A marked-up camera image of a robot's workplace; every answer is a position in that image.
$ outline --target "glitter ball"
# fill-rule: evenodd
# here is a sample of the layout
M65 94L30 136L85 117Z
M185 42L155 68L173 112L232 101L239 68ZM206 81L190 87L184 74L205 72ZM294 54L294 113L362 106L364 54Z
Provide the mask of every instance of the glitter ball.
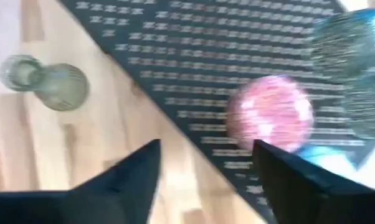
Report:
M308 139L313 111L307 94L287 76L267 76L243 86L229 100L227 130L242 149L261 139L294 152Z
M346 12L314 26L308 39L315 72L344 83L375 66L375 9Z
M349 82L341 100L347 124L364 139L375 139L375 71Z

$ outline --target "floor mat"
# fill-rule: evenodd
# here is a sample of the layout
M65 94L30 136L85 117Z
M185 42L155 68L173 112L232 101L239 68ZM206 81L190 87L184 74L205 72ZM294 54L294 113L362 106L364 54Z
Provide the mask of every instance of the floor mat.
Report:
M345 125L336 106L342 86L302 58L313 23L343 12L336 0L60 1L269 223L251 155L225 131L225 106L239 85L274 74L301 83L316 111L302 150L335 147L360 164L375 146Z

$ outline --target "blue ball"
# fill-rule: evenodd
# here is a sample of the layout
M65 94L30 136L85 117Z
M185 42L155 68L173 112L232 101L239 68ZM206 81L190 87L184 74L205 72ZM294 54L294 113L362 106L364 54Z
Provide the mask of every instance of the blue ball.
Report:
M375 72L345 85L341 106L357 137L375 139Z
M299 153L299 156L334 174L356 179L356 168L343 151L327 146L312 146Z
M346 83L375 67L375 9L331 16L315 24L308 41L313 68L329 81Z

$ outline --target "toy ball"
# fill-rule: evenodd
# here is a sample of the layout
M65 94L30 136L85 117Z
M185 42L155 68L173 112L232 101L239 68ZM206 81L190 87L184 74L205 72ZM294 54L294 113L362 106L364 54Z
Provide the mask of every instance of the toy ball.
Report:
M294 152L310 136L313 110L304 90L288 76L267 76L243 86L229 100L227 130L242 149L261 139Z
M316 23L308 39L313 69L344 83L375 66L375 9L363 9L329 17Z
M326 146L306 148L299 156L344 178L356 180L356 169L343 151Z

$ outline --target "vase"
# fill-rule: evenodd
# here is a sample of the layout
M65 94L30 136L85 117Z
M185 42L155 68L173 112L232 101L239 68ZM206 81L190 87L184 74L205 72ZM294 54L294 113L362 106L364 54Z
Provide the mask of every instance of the vase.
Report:
M1 67L2 83L14 91L33 91L48 108L70 111L79 108L89 93L84 73L72 65L43 65L30 55L9 57Z

